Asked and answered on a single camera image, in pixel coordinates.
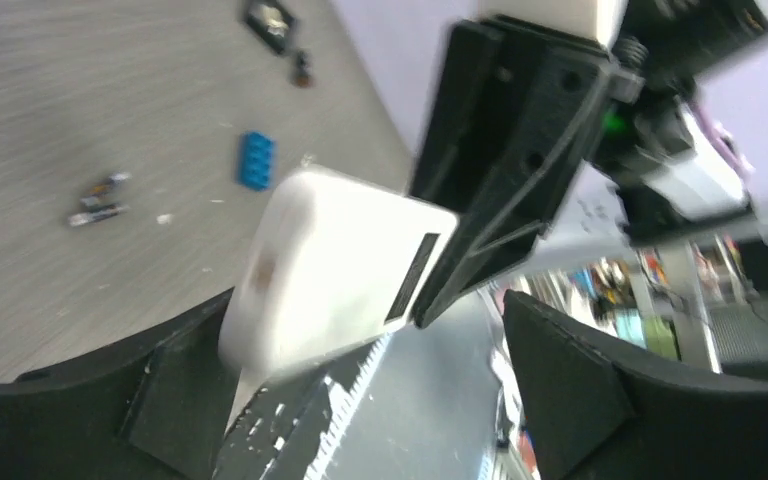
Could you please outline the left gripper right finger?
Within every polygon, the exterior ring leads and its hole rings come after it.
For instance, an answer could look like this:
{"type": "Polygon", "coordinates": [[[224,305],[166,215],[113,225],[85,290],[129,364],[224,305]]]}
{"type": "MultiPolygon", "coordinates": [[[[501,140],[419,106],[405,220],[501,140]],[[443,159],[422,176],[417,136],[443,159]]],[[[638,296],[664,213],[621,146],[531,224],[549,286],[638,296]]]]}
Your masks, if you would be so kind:
{"type": "Polygon", "coordinates": [[[768,382],[658,356],[523,292],[506,339],[545,479],[768,479],[768,382]]]}

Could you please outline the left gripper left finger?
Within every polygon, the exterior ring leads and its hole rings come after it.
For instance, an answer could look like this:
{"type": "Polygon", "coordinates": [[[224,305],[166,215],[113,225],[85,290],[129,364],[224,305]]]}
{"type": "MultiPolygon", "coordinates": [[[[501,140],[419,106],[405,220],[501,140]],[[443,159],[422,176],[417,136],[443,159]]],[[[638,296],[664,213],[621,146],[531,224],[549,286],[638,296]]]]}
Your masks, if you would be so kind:
{"type": "Polygon", "coordinates": [[[155,327],[0,384],[0,479],[209,479],[237,378],[223,292],[155,327]]]}

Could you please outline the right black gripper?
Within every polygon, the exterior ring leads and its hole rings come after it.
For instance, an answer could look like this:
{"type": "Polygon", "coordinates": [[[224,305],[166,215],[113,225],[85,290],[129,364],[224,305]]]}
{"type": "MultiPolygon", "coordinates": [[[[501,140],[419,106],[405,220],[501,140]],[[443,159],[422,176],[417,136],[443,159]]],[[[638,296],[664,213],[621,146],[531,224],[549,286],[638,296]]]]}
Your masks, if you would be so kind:
{"type": "Polygon", "coordinates": [[[452,26],[409,192],[459,224],[418,292],[416,326],[532,253],[601,139],[619,70],[593,40],[507,16],[452,26]]]}

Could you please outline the white red remote control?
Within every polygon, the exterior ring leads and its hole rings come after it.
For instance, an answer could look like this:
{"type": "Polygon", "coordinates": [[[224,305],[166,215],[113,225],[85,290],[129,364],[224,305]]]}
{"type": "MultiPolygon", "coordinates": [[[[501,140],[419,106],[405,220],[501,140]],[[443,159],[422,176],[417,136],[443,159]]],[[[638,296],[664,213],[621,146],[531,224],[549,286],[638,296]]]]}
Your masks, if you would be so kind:
{"type": "Polygon", "coordinates": [[[294,170],[251,242],[221,360],[273,380],[403,328],[457,224],[451,211],[334,170],[294,170]]]}

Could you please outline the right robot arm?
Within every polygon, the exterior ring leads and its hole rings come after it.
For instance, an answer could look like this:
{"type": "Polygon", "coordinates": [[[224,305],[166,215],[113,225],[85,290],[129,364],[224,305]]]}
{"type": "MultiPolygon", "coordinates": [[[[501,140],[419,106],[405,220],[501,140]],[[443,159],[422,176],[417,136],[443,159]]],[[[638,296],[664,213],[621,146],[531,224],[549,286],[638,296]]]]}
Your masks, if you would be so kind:
{"type": "Polygon", "coordinates": [[[767,40],[764,1],[514,1],[453,23],[409,193],[460,223],[411,320],[528,258],[584,163],[616,184],[635,247],[749,216],[696,78],[767,40]]]}

